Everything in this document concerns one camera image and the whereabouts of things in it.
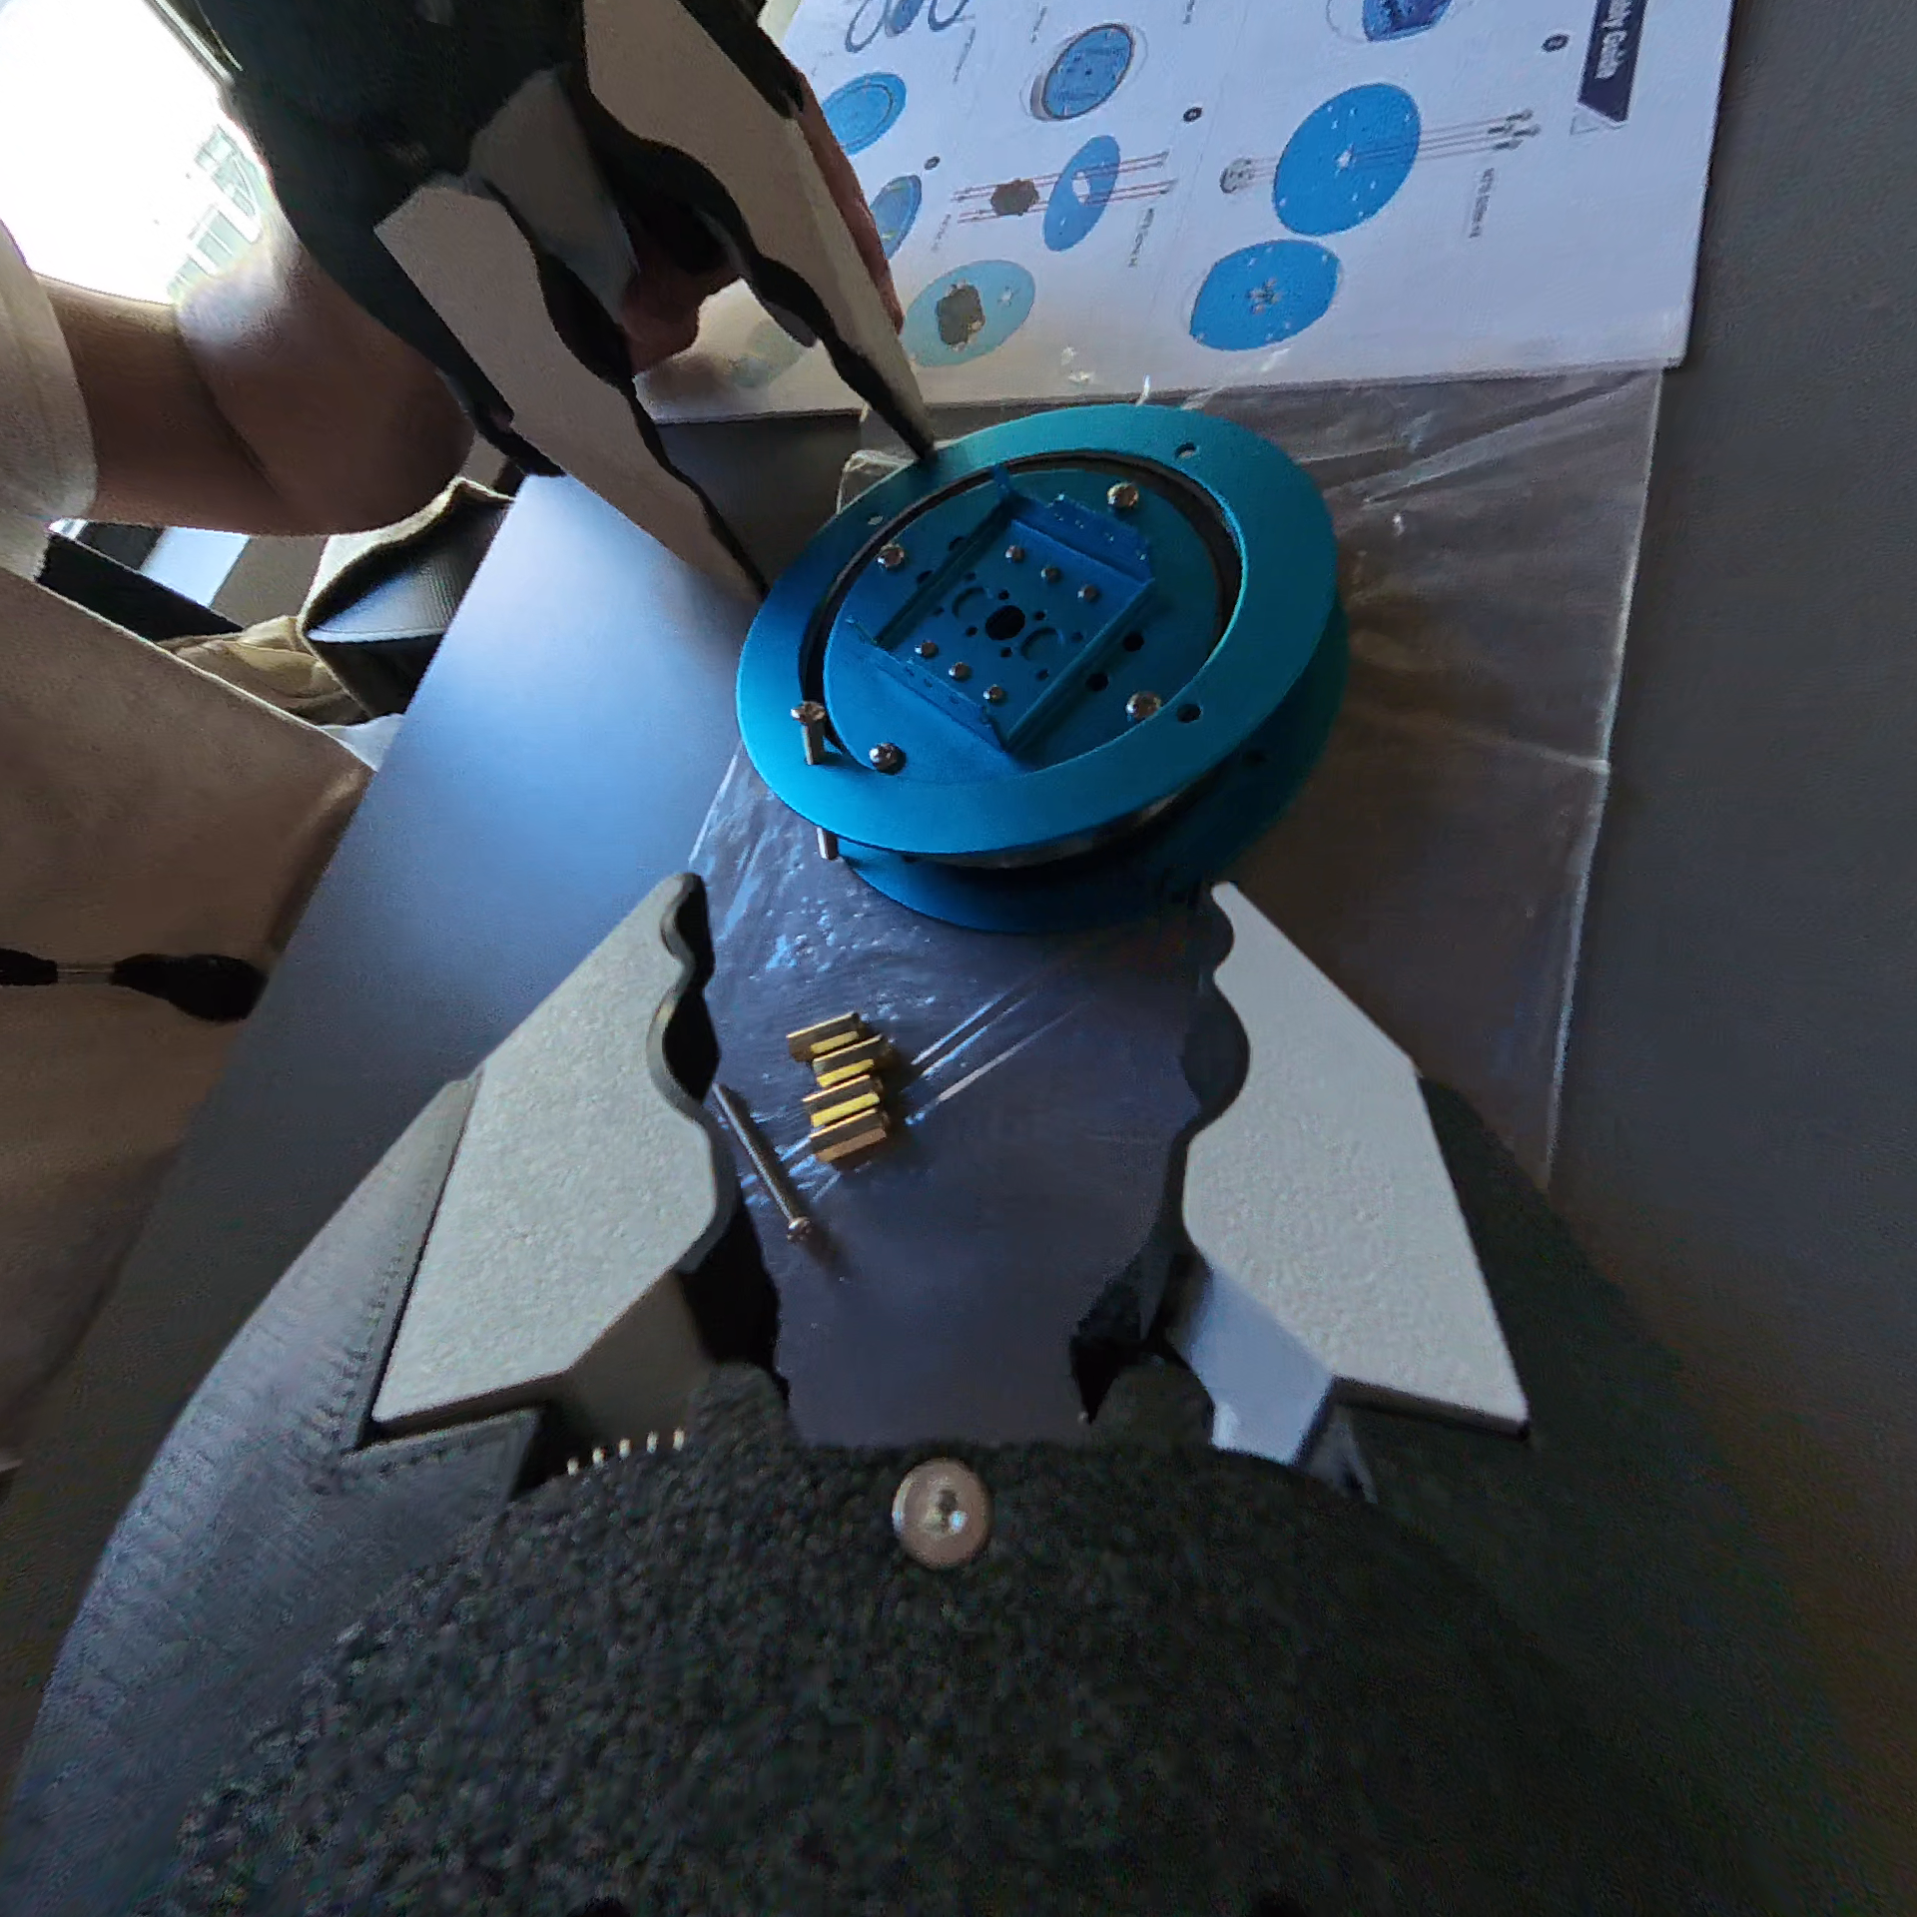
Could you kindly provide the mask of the round bearing with blue bracket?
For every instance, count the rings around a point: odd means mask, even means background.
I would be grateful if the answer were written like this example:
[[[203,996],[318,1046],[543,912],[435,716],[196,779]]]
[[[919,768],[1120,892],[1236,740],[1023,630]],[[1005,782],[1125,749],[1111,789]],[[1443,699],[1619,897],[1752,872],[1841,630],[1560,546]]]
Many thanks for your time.
[[[1029,807],[1042,773],[1177,722],[1239,589],[1223,511],[1147,464],[1053,455],[919,499],[816,613],[856,822],[925,851],[964,803]]]

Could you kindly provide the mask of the large clear plastic bag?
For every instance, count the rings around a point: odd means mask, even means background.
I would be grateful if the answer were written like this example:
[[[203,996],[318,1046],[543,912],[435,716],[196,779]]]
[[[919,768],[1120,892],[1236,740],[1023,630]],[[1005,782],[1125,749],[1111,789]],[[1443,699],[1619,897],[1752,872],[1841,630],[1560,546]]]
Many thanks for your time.
[[[1325,756],[1233,880],[1535,1182],[1659,400],[1643,372],[1204,398],[1325,492],[1352,638]],[[967,1256],[988,1302],[1001,1281],[1079,1288],[1120,1266],[1192,1112],[1187,910],[1037,940],[916,918],[821,860],[745,751],[693,863],[722,1081],[816,1224],[787,1241],[741,1166],[787,1373],[847,1358],[925,1288],[953,1302]],[[801,1106],[814,1070],[785,1038],[842,1013],[895,1046],[895,1134],[829,1166]]]

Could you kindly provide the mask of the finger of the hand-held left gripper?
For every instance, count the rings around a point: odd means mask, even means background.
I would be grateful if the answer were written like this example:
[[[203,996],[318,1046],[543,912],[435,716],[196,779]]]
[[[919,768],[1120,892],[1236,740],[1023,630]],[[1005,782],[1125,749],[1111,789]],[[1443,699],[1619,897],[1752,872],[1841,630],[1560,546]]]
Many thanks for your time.
[[[426,182],[378,229],[523,440],[685,563],[748,601],[765,582],[643,412],[628,336],[496,199]]]
[[[531,75],[475,136],[475,181],[619,322],[634,269],[620,210],[672,205],[666,246],[720,253],[916,457],[931,425],[798,131],[811,85],[739,5],[583,5],[583,52]]]

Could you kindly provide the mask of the person's khaki trousers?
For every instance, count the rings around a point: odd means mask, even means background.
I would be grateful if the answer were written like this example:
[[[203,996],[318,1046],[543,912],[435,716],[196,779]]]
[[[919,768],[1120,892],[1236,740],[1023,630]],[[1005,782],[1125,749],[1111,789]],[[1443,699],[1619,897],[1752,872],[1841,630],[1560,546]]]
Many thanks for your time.
[[[328,538],[297,612],[162,649],[318,728],[403,715],[510,508],[455,479],[411,517]]]

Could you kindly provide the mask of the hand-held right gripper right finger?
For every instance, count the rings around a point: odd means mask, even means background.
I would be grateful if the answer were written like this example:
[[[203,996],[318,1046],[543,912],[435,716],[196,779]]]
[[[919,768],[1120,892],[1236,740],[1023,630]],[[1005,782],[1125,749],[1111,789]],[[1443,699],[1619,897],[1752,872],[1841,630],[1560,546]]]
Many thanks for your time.
[[[1521,1437],[1527,1393],[1414,1063],[1233,883],[1193,909],[1192,954],[1195,1113],[1077,1326],[1082,1422],[1170,1358],[1215,1446],[1290,1467],[1346,1409]]]

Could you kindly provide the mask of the assembly manual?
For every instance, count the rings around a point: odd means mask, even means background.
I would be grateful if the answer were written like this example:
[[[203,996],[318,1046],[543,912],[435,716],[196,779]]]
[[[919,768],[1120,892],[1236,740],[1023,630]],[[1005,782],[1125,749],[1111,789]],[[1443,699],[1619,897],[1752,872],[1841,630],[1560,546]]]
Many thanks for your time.
[[[1720,3],[778,5],[929,404],[1671,368]]]

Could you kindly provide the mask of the person's left hand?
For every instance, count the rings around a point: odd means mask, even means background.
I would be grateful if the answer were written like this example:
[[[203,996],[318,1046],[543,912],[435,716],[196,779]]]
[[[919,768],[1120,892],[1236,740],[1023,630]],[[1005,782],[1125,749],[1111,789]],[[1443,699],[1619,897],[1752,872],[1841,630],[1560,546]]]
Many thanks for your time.
[[[827,124],[814,91],[807,91],[804,99],[798,131],[821,168],[830,204],[837,207],[854,252],[878,293],[887,322],[893,328],[901,328],[903,309],[871,210],[856,177],[856,168]],[[634,372],[651,372],[697,344],[706,302],[734,280],[734,272],[723,253],[698,269],[686,269],[673,257],[665,244],[672,215],[672,205],[648,199],[638,199],[620,210],[634,269],[620,297],[619,323],[625,331]]]

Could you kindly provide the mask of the person's left forearm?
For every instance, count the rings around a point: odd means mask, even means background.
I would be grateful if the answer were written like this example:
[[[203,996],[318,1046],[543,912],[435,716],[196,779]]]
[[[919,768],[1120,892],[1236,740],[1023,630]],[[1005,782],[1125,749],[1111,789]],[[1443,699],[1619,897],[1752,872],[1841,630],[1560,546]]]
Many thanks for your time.
[[[440,372],[287,229],[181,304],[41,279],[85,398],[93,520],[344,536],[403,520],[475,433]]]

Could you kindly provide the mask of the large window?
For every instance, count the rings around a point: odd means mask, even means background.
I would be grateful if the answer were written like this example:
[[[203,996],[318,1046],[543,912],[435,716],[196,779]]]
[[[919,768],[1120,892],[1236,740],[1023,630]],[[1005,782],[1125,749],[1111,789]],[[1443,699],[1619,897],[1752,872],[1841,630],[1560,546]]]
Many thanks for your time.
[[[261,252],[272,186],[155,5],[2,5],[2,216],[38,275],[168,304]]]

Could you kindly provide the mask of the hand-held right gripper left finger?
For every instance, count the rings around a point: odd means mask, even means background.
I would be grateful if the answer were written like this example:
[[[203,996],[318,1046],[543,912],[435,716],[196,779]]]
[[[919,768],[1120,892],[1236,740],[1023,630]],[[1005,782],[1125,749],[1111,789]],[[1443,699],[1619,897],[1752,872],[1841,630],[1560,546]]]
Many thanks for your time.
[[[704,878],[665,877],[513,1029],[475,1098],[373,1403],[395,1435],[535,1409],[580,1441],[777,1377],[781,1306],[707,1110]]]

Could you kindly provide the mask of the grey desk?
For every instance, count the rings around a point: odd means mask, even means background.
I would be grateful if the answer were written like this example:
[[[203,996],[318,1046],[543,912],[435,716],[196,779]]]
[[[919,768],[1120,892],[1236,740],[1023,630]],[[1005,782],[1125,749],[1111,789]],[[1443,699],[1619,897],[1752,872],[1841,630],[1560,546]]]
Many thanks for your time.
[[[1684,1356],[1835,1687],[1913,1671],[1913,5],[1738,5],[1551,1187]],[[59,1633],[223,1341],[715,781],[741,610],[528,485],[7,1508]]]

